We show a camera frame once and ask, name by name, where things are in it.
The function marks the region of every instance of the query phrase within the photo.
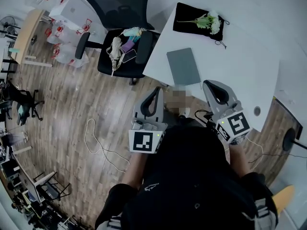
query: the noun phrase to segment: red and white bag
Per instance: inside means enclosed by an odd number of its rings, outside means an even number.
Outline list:
[[[86,63],[89,62],[89,58],[87,54],[84,52],[82,59],[76,59],[75,58],[75,52],[76,47],[74,47],[72,44],[55,44],[54,45],[54,51],[53,51],[53,59],[56,59],[57,62],[62,64],[68,64],[70,66],[74,66],[76,68],[79,68]]]

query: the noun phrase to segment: yellow object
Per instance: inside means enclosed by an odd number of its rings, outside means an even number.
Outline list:
[[[276,205],[278,215],[289,205],[294,196],[294,192],[294,186],[290,185],[272,197]]]

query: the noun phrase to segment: white flower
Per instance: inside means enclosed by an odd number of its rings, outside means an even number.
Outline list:
[[[215,17],[213,23],[211,25],[211,32],[210,34],[214,35],[220,31],[221,21],[219,21],[218,17]]]
[[[218,13],[217,13],[215,10],[210,11],[210,12],[208,13],[208,15],[209,15],[209,16],[212,16],[212,17],[216,17],[216,18],[219,17]]]

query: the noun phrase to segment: cable on floor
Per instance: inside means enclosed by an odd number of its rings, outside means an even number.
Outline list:
[[[87,129],[88,129],[88,123],[89,123],[91,120],[94,121],[93,136],[94,136],[95,140],[98,142],[98,144],[99,144],[100,147],[101,147],[101,149],[97,150],[96,152],[92,152],[92,151],[89,149],[89,147],[87,146],[87,143],[86,143],[86,133],[87,133]],[[102,150],[102,152],[103,152],[104,155],[105,155],[106,160],[107,160],[110,164],[112,164],[118,171],[123,172],[123,173],[126,173],[125,171],[122,171],[122,170],[120,170],[119,168],[117,168],[117,167],[107,158],[105,151],[111,152],[111,153],[115,153],[115,154],[118,155],[120,158],[122,158],[123,160],[127,161],[128,164],[130,164],[129,161],[128,161],[127,159],[125,159],[124,157],[120,156],[117,152],[110,151],[110,150],[107,150],[107,149],[104,149],[104,148],[103,148],[103,146],[101,145],[101,143],[99,142],[99,140],[98,140],[98,139],[96,138],[96,136],[95,136],[95,133],[94,133],[94,132],[95,132],[95,126],[96,126],[96,121],[95,121],[95,119],[91,118],[91,119],[87,120],[87,123],[86,123],[86,131],[85,131],[85,134],[84,134],[84,143],[85,143],[87,149],[89,150],[89,152],[90,152],[91,154],[96,154],[96,153],[98,153],[99,151]]]
[[[292,157],[307,159],[307,157],[292,155],[292,154],[290,154],[290,153],[285,153],[285,154],[268,154],[268,153],[264,153],[264,152],[263,152],[263,147],[262,147],[262,146],[256,144],[255,142],[251,141],[250,139],[248,139],[248,140],[249,140],[251,143],[254,143],[255,145],[261,147],[261,152],[262,152],[262,154],[261,154],[259,157],[257,157],[255,160],[253,160],[252,162],[248,162],[248,163],[254,163],[254,162],[257,161],[258,159],[260,159],[260,161],[259,161],[251,170],[254,170],[254,169],[260,164],[260,162],[262,161],[263,156],[278,156],[278,157],[282,157],[282,156],[285,156],[285,155],[289,155],[289,156],[292,156]]]
[[[250,169],[250,170],[254,170],[257,166],[258,166],[258,164],[260,164],[261,163],[261,161],[262,161],[262,158],[263,158],[263,147],[261,146],[261,145],[258,145],[257,143],[255,143],[255,142],[253,142],[253,141],[251,141],[250,139],[248,139],[248,137],[246,136],[246,138],[247,138],[247,140],[249,140],[251,143],[254,143],[256,146],[258,146],[258,147],[261,147],[261,157],[260,157],[260,160],[259,160],[259,162],[258,163],[256,163],[256,165],[252,168],[252,169]]]

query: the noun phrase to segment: chair armrest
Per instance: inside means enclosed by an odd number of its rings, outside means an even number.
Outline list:
[[[76,53],[75,53],[75,57],[77,59],[82,59],[82,56],[83,56],[83,53],[85,51],[85,47],[86,47],[86,44],[87,44],[87,41],[88,41],[90,35],[91,35],[90,33],[83,33],[83,35],[81,36],[81,38],[78,42]]]
[[[140,38],[138,52],[135,58],[136,64],[145,64],[150,56],[153,45],[153,34],[150,31],[143,32]]]

